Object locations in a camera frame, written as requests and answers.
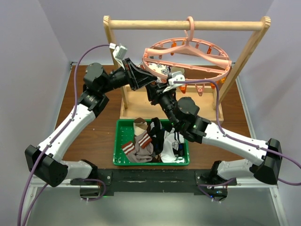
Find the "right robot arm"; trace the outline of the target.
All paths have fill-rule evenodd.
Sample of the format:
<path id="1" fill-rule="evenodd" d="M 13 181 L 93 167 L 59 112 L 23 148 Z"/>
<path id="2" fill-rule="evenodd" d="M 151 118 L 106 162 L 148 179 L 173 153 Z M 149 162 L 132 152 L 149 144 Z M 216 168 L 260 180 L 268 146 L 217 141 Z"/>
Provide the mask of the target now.
<path id="1" fill-rule="evenodd" d="M 242 157 L 238 161 L 216 161 L 207 177 L 220 185 L 225 180 L 252 176 L 269 185 L 278 182 L 282 157 L 276 139 L 257 140 L 223 129 L 218 123 L 198 116 L 199 107 L 191 97 L 176 99 L 175 89 L 164 91 L 163 83 L 146 86 L 148 100 L 159 104 L 172 126 L 189 142 L 222 148 Z"/>

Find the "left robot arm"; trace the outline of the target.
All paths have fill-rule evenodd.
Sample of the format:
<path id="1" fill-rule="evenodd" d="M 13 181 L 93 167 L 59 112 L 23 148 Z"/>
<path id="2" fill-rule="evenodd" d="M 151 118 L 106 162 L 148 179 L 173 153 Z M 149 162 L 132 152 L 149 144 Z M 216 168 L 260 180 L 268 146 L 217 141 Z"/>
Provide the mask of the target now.
<path id="1" fill-rule="evenodd" d="M 86 68 L 83 93 L 65 120 L 37 147 L 28 146 L 25 157 L 31 173 L 56 187 L 66 179 L 81 178 L 87 185 L 97 181 L 97 166 L 87 160 L 63 161 L 64 154 L 81 131 L 95 120 L 109 102 L 107 92 L 129 85 L 141 89 L 157 80 L 150 72 L 136 66 L 129 58 L 123 66 L 108 74 L 100 63 Z"/>

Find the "pink round clip hanger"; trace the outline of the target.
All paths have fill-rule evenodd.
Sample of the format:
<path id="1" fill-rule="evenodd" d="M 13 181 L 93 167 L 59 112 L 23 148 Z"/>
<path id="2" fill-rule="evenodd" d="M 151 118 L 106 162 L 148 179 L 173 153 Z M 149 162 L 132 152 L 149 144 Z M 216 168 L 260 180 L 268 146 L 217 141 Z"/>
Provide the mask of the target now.
<path id="1" fill-rule="evenodd" d="M 196 22 L 191 16 L 186 20 L 188 28 L 184 29 L 183 36 L 158 41 L 145 49 L 142 58 L 143 67 L 156 76 L 161 74 L 150 69 L 148 63 L 207 72 L 210 79 L 223 80 L 232 65 L 229 55 L 217 45 L 196 38 Z"/>

